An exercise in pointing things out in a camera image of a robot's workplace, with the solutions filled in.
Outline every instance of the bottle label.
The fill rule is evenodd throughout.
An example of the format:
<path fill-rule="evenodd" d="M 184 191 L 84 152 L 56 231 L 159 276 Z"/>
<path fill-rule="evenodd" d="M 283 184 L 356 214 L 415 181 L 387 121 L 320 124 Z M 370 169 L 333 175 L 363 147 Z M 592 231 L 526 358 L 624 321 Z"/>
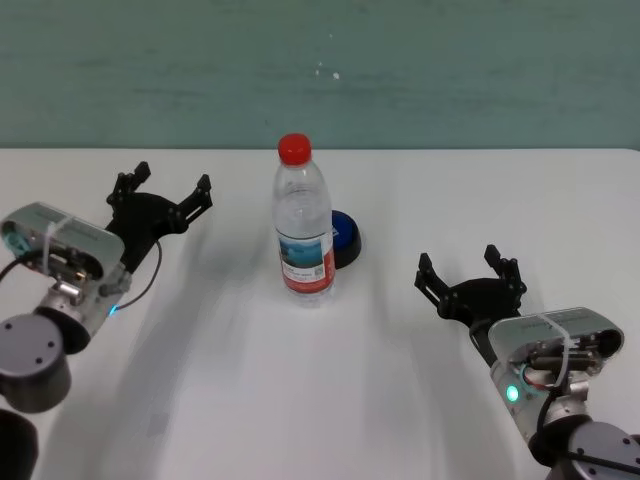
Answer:
<path fill-rule="evenodd" d="M 336 272 L 331 232 L 311 238 L 291 238 L 278 233 L 284 283 L 299 293 L 321 292 Z"/>

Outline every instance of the cable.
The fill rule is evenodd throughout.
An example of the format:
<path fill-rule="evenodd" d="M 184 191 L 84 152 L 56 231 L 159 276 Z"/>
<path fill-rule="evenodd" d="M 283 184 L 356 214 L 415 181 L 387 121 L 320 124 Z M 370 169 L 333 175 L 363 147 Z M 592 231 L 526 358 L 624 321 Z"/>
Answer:
<path fill-rule="evenodd" d="M 156 240 L 156 247 L 158 247 L 158 263 L 156 265 L 156 269 L 153 272 L 153 275 L 151 276 L 151 280 L 149 280 L 149 283 L 147 284 L 145 289 L 133 300 L 130 300 L 127 303 L 123 303 L 122 305 L 117 305 L 113 307 L 110 315 L 113 315 L 114 313 L 119 312 L 120 310 L 124 310 L 125 308 L 130 307 L 131 305 L 136 303 L 138 300 L 140 300 L 142 297 L 144 297 L 147 294 L 147 292 L 153 285 L 153 282 L 156 281 L 156 277 L 158 276 L 158 272 L 160 271 L 160 265 L 162 265 L 162 246 L 160 245 L 160 242 L 157 240 Z"/>
<path fill-rule="evenodd" d="M 561 455 L 569 460 L 575 460 L 576 462 L 592 463 L 601 467 L 612 468 L 613 470 L 620 470 L 621 472 L 633 473 L 634 475 L 640 475 L 640 468 L 632 467 L 624 463 L 614 462 L 607 460 L 606 458 L 592 457 L 590 455 L 580 455 L 575 452 L 562 452 Z"/>
<path fill-rule="evenodd" d="M 542 404 L 542 408 L 540 409 L 540 413 L 538 414 L 538 422 L 536 426 L 536 435 L 540 438 L 540 442 L 543 447 L 546 448 L 549 452 L 552 452 L 560 457 L 566 458 L 568 460 L 574 460 L 577 462 L 585 462 L 591 463 L 593 465 L 599 465 L 601 467 L 611 468 L 613 470 L 619 470 L 621 472 L 632 473 L 634 475 L 640 475 L 639 467 L 632 467 L 630 465 L 626 465 L 624 463 L 614 462 L 612 460 L 607 460 L 606 458 L 592 457 L 590 455 L 579 454 L 575 452 L 569 451 L 558 451 L 552 448 L 547 444 L 546 438 L 544 435 L 544 421 L 547 418 L 547 413 L 549 412 L 549 408 L 551 404 L 560 396 L 564 390 L 564 386 L 566 385 L 567 379 L 569 377 L 569 370 L 565 370 L 563 377 L 558 376 L 558 381 L 556 384 L 558 386 L 553 386 L 549 389 L 549 395 L 544 400 Z"/>
<path fill-rule="evenodd" d="M 542 318 L 545 322 L 547 322 L 551 327 L 555 328 L 560 335 L 562 335 L 563 341 L 563 349 L 562 349 L 562 367 L 560 368 L 560 373 L 558 373 L 558 378 L 556 379 L 556 383 L 553 385 L 554 387 L 559 387 L 562 382 L 564 382 L 569 375 L 569 349 L 575 346 L 573 340 L 571 340 L 571 336 L 569 332 L 567 332 L 564 328 L 558 325 L 555 321 L 551 320 L 548 316 L 543 313 L 538 314 L 540 318 Z"/>
<path fill-rule="evenodd" d="M 47 231 L 44 234 L 44 247 L 42 248 L 42 274 L 45 277 L 49 276 L 49 248 L 51 246 L 51 239 L 73 219 L 73 215 L 67 215 L 59 222 L 49 222 L 49 225 L 47 225 Z"/>
<path fill-rule="evenodd" d="M 31 250 L 23 255 L 20 255 L 18 258 L 14 259 L 9 265 L 4 267 L 0 272 L 0 282 L 4 280 L 11 270 L 16 268 L 18 265 L 22 265 L 24 263 L 30 262 L 32 260 L 36 260 L 42 256 L 42 250 Z"/>
<path fill-rule="evenodd" d="M 528 393 L 531 393 L 533 395 L 542 395 L 543 392 L 546 392 L 548 390 L 548 387 L 542 383 L 536 383 L 529 380 L 529 378 L 527 378 L 527 376 L 524 373 L 526 368 L 527 368 L 527 365 L 523 363 L 522 367 L 520 367 L 520 371 L 518 372 L 518 376 L 520 377 L 522 386 L 525 388 L 525 390 Z"/>

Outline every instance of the red bottle cap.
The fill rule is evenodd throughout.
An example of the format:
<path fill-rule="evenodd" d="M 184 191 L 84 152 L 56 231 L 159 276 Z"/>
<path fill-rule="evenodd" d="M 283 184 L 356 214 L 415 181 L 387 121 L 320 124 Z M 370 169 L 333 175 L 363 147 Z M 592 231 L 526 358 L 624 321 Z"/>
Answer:
<path fill-rule="evenodd" d="M 302 133 L 290 133 L 278 142 L 278 154 L 285 165 L 304 165 L 311 160 L 311 142 Z"/>

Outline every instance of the green led light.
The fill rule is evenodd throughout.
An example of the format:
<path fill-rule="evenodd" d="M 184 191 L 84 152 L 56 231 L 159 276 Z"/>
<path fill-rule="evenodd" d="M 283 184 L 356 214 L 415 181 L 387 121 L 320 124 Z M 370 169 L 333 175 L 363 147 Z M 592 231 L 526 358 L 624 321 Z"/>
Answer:
<path fill-rule="evenodd" d="M 518 392 L 518 387 L 516 387 L 515 385 L 509 385 L 507 387 L 507 400 L 509 400 L 511 403 L 517 402 L 519 396 L 520 392 Z"/>

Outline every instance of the black cable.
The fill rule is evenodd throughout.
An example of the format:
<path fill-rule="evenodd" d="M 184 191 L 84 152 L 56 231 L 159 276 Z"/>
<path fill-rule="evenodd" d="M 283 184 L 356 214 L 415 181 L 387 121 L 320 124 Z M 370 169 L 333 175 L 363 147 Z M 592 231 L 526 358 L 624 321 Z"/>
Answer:
<path fill-rule="evenodd" d="M 544 435 L 544 421 L 547 418 L 547 413 L 549 412 L 549 408 L 551 407 L 551 404 L 562 394 L 564 386 L 567 383 L 568 377 L 569 377 L 569 369 L 567 369 L 567 371 L 565 372 L 564 378 L 562 379 L 560 386 L 551 387 L 551 389 L 549 390 L 549 395 L 547 395 L 547 398 L 545 399 L 544 403 L 542 404 L 542 408 L 540 409 L 540 413 L 538 415 L 538 422 L 536 426 L 536 434 L 538 435 L 538 438 L 540 438 L 540 442 L 542 443 L 543 448 L 546 448 L 548 451 L 558 456 L 561 456 L 563 458 L 566 458 L 568 460 L 591 463 L 593 465 L 599 465 L 601 467 L 607 467 L 607 468 L 611 468 L 613 470 L 619 470 L 625 473 L 640 475 L 640 468 L 638 467 L 632 467 L 631 465 L 626 465 L 624 463 L 614 462 L 612 460 L 607 460 L 606 458 L 592 457 L 590 455 L 584 455 L 584 454 L 579 454 L 579 453 L 569 452 L 569 451 L 558 451 L 553 449 L 550 445 L 547 444 L 546 438 Z"/>
<path fill-rule="evenodd" d="M 0 272 L 0 282 L 4 280 L 4 277 L 6 277 L 9 272 L 16 268 L 18 265 L 22 265 L 41 257 L 42 250 L 31 250 L 30 252 L 20 255 L 18 258 L 9 263 L 9 265 L 2 269 L 2 271 Z"/>
<path fill-rule="evenodd" d="M 153 285 L 153 282 L 156 281 L 156 277 L 158 276 L 158 272 L 160 271 L 160 265 L 162 265 L 162 246 L 160 245 L 160 242 L 157 240 L 156 240 L 156 247 L 158 247 L 158 263 L 156 265 L 156 269 L 153 272 L 153 275 L 151 276 L 151 280 L 147 284 L 146 288 L 133 300 L 130 300 L 127 303 L 123 303 L 122 305 L 118 305 L 117 307 L 115 307 L 115 310 L 113 311 L 113 313 L 119 312 L 120 310 L 130 307 L 131 305 L 136 303 L 138 300 L 140 300 L 142 297 L 146 295 L 146 293 L 149 291 L 149 289 Z"/>
<path fill-rule="evenodd" d="M 599 465 L 601 467 L 612 468 L 613 470 L 620 470 L 621 472 L 633 473 L 635 475 L 640 475 L 640 468 L 632 467 L 631 465 L 626 465 L 624 463 L 614 462 L 612 460 L 607 460 L 606 458 L 592 457 L 590 455 L 580 455 L 575 452 L 562 452 L 564 458 L 568 458 L 569 460 L 575 460 L 576 462 L 586 462 L 592 463 L 594 465 Z"/>

